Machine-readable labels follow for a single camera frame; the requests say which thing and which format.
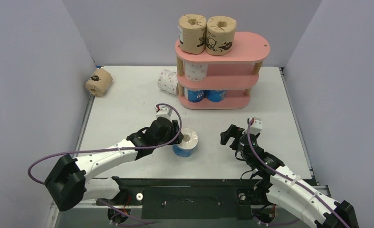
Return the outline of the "blue white roll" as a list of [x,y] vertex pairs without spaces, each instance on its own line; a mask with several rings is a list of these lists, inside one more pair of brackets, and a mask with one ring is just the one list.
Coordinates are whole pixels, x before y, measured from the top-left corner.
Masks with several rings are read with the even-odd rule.
[[226,96],[227,90],[207,90],[206,98],[211,102],[221,102]]
[[198,134],[191,128],[183,128],[181,133],[183,134],[183,139],[181,143],[173,145],[173,152],[180,157],[190,157],[198,145]]

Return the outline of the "blue paper roll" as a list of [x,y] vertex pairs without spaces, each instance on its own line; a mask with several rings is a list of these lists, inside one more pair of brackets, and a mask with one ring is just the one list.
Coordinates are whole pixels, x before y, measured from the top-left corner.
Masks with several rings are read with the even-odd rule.
[[205,98],[205,90],[190,90],[184,88],[184,97],[192,103],[197,103]]

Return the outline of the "pink three-tier shelf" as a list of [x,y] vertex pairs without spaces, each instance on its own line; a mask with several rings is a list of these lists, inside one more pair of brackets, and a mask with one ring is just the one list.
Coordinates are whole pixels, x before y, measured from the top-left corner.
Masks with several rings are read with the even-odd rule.
[[[177,56],[177,77],[180,103],[189,109],[241,109],[250,102],[250,92],[259,80],[259,70],[270,53],[269,42],[259,34],[236,32],[231,52],[223,56],[214,56],[203,51],[190,54],[181,50],[179,40],[175,43]],[[188,64],[207,64],[207,76],[198,82],[186,76]],[[220,102],[204,98],[199,102],[190,102],[185,90],[225,90],[225,98]]]

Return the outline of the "brown roll black print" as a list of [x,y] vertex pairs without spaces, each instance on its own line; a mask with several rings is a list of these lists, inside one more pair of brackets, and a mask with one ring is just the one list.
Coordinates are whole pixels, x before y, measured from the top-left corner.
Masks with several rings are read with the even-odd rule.
[[96,97],[102,97],[112,81],[113,78],[109,72],[107,72],[103,68],[98,68],[86,81],[85,88],[92,95]]

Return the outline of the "brown roll with barcode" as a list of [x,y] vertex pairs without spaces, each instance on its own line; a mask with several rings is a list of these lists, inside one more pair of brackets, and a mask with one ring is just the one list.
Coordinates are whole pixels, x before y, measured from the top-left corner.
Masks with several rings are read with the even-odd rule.
[[179,18],[179,42],[182,51],[200,54],[204,51],[207,20],[198,14],[185,14]]

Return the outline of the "brown roll cartoon print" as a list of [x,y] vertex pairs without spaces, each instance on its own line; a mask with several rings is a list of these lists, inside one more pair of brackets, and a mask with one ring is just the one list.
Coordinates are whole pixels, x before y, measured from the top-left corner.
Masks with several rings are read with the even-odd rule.
[[233,47],[237,22],[227,16],[211,17],[206,27],[206,51],[209,55],[223,56]]

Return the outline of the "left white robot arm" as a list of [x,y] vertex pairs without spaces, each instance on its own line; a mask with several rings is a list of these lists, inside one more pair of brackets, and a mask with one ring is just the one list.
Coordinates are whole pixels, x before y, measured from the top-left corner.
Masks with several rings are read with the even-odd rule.
[[122,204],[127,198],[126,189],[119,186],[116,178],[99,178],[98,175],[148,156],[164,144],[178,144],[182,138],[177,120],[158,117],[149,127],[132,133],[106,152],[60,157],[47,176],[45,186],[60,211],[70,210],[88,199],[107,199]]

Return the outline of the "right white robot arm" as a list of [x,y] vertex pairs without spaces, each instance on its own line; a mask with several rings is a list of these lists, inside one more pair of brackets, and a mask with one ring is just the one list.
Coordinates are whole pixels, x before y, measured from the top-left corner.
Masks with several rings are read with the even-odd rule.
[[354,207],[346,200],[337,200],[321,193],[295,174],[282,160],[261,148],[259,134],[230,125],[220,133],[222,145],[230,138],[230,148],[238,159],[249,167],[251,177],[261,179],[253,187],[254,199],[265,207],[276,205],[294,215],[311,228],[357,228],[359,226]]

